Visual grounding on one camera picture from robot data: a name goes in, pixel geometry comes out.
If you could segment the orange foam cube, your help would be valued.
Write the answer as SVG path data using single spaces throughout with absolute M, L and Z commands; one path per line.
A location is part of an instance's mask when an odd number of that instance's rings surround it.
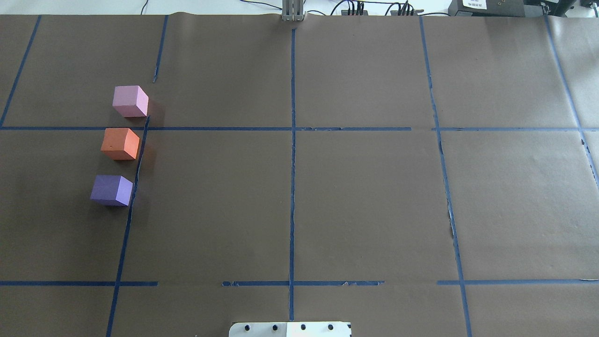
M 115 161 L 136 160 L 140 138 L 129 128 L 106 128 L 100 151 Z

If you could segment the grey clamp at table edge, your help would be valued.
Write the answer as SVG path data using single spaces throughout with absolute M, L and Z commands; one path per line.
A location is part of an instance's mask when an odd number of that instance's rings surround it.
M 304 0 L 282 0 L 282 21 L 301 22 L 305 19 Z

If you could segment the black usb hub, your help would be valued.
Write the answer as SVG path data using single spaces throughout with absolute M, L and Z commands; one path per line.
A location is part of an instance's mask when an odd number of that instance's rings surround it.
M 363 2 L 351 2 L 348 9 L 341 10 L 342 16 L 368 16 L 368 11 L 365 9 Z
M 385 15 L 391 16 L 417 16 L 424 13 L 423 9 L 415 9 L 413 5 L 407 3 L 393 3 L 387 9 Z

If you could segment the pink foam cube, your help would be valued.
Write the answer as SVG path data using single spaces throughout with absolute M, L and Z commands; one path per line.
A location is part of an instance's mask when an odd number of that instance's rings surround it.
M 148 94 L 139 85 L 114 88 L 112 106 L 122 117 L 147 117 L 148 102 Z

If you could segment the purple foam cube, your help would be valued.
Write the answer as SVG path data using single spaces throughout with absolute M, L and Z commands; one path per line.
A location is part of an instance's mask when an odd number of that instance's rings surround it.
M 123 176 L 97 175 L 90 194 L 90 200 L 101 205 L 128 206 L 132 190 L 133 183 Z

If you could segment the black computer box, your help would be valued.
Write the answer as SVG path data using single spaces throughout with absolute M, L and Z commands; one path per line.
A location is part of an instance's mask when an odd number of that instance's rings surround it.
M 447 9 L 450 16 L 525 17 L 522 0 L 452 0 Z

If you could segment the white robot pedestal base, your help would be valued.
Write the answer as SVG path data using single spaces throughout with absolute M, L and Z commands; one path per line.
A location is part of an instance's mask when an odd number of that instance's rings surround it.
M 229 337 L 351 337 L 350 322 L 236 322 Z

